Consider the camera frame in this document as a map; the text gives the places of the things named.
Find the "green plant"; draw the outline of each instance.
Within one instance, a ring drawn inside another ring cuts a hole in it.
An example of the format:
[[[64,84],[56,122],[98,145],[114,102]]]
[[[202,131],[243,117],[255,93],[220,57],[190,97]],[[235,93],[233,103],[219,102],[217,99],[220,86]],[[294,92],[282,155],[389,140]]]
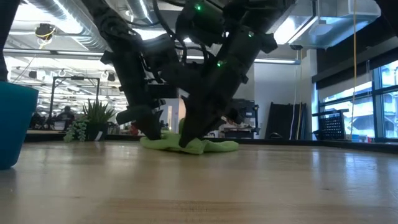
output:
[[[75,138],[75,134],[78,134],[78,139],[80,141],[86,140],[86,129],[87,123],[89,120],[86,116],[82,116],[81,118],[73,121],[71,125],[69,125],[67,129],[67,134],[63,137],[65,142],[71,142]]]
[[[115,115],[114,110],[108,110],[108,104],[103,105],[102,102],[88,100],[88,107],[83,105],[83,111],[90,123],[105,124],[111,117]]]

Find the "glass window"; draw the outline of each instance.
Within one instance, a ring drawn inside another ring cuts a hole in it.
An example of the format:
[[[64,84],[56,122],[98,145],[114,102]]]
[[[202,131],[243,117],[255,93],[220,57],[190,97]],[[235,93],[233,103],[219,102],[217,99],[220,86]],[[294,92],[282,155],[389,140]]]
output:
[[[398,85],[398,60],[381,67],[382,87]]]
[[[398,91],[383,95],[386,138],[398,138]]]
[[[346,134],[351,132],[352,107],[352,100],[325,106],[325,111],[349,109],[349,112],[344,113]],[[371,97],[355,100],[353,124],[353,134],[374,138],[373,100]]]
[[[366,93],[372,91],[372,81],[363,83],[362,85],[359,85],[355,88],[355,94],[361,94],[361,93]],[[352,96],[354,93],[354,88],[350,88],[348,90],[342,91],[341,93],[337,93],[333,96],[329,96],[325,99],[323,99],[323,102],[329,102],[333,100],[339,100],[345,97]]]

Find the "white wall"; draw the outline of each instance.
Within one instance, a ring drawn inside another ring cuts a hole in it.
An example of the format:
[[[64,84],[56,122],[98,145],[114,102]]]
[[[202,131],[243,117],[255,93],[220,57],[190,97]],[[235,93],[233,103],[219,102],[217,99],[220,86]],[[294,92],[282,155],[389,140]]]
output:
[[[293,104],[296,65],[254,64],[254,100],[259,105],[259,138],[264,138],[271,102]]]
[[[318,91],[312,83],[312,77],[317,74],[317,50],[307,50],[307,56],[302,60],[302,80],[300,90],[302,91],[302,102],[307,104],[307,123],[305,139],[315,140],[313,132],[318,130],[318,118],[312,114],[318,112]]]
[[[249,69],[246,76],[249,78],[246,84],[241,84],[233,96],[234,99],[254,100],[254,65]]]
[[[170,127],[172,127],[172,131],[177,132],[178,131],[178,107],[180,104],[179,99],[165,99],[166,104],[161,106],[160,109],[163,110],[162,115],[160,116],[160,120],[164,120],[164,123],[168,123],[167,121],[167,115],[168,115],[168,110],[169,106],[172,107],[172,122],[169,124]]]
[[[271,102],[294,104],[295,86],[297,86],[296,104],[307,104],[307,123],[305,139],[312,139],[312,132],[318,129],[318,120],[312,118],[318,112],[318,92],[312,77],[317,74],[317,52],[308,50],[301,65],[272,65],[255,63],[255,101],[259,105],[260,138],[264,138],[267,128]]]

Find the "potted plant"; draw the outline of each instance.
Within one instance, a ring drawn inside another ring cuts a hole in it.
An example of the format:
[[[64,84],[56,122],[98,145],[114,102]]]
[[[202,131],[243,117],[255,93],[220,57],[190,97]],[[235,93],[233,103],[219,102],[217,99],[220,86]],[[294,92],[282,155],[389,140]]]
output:
[[[103,105],[102,102],[88,100],[88,107],[83,105],[83,111],[87,116],[87,136],[86,140],[103,140],[108,134],[108,120],[115,115],[114,110],[108,110],[108,104]]]
[[[115,115],[108,109],[108,104],[88,100],[88,106],[83,105],[85,115],[74,121],[64,137],[66,142],[78,138],[80,141],[100,141],[108,134],[108,120]]]

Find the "window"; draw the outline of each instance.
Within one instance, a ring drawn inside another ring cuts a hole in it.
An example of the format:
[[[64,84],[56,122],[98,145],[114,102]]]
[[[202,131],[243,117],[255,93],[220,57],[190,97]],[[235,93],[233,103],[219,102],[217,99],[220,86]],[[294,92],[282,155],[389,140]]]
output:
[[[349,109],[349,112],[344,113],[344,125],[346,134],[350,134],[352,108],[353,102],[349,100],[334,105],[327,105],[325,106],[325,111]],[[355,100],[353,124],[353,134],[374,138],[373,101],[371,97]]]
[[[346,134],[353,127],[353,134],[374,138],[376,142],[398,141],[398,60],[368,71],[357,83],[360,85],[355,93],[352,80],[324,89],[320,111],[348,109],[344,113]],[[353,94],[356,99],[352,116]]]
[[[398,91],[383,95],[386,138],[398,138]]]
[[[398,85],[398,61],[382,66],[380,70],[383,88]]]
[[[358,85],[355,88],[355,94],[366,93],[366,92],[370,92],[370,91],[372,91],[372,81],[363,83],[362,85]],[[346,97],[352,96],[353,93],[354,93],[354,88],[350,88],[348,90],[342,91],[341,93],[337,93],[333,96],[329,96],[329,97],[325,98],[323,100],[323,102],[326,103],[326,102],[330,102],[333,100],[339,100],[342,98],[346,98]]]

